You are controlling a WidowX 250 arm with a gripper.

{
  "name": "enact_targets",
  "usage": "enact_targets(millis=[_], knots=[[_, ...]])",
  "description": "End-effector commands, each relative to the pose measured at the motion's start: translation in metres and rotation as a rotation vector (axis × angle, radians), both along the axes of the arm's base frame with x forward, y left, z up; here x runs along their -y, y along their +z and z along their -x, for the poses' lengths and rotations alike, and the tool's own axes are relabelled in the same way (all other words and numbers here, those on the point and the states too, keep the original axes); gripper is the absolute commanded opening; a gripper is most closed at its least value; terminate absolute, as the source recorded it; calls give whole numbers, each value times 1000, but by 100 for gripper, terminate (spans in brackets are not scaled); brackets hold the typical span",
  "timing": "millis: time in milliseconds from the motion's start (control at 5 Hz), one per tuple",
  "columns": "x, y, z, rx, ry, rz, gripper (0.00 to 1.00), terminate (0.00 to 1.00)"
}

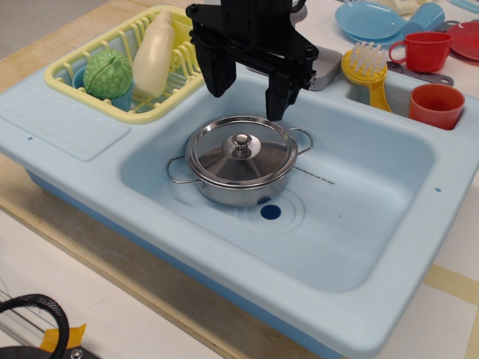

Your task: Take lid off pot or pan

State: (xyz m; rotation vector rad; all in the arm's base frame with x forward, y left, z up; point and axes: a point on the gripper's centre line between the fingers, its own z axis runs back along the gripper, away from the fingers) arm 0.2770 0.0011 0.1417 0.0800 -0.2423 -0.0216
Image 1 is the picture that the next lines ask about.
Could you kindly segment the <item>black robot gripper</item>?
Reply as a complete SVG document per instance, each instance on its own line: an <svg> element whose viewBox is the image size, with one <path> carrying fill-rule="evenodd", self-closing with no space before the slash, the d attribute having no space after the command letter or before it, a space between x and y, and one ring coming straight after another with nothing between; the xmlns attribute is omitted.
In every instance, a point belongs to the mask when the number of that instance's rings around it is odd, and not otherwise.
<svg viewBox="0 0 479 359"><path fill-rule="evenodd" d="M237 64L269 76L266 116L282 120L301 88L314 79L318 49L290 22L304 1L221 1L191 4L186 15L208 91L221 97L237 78Z"/></svg>

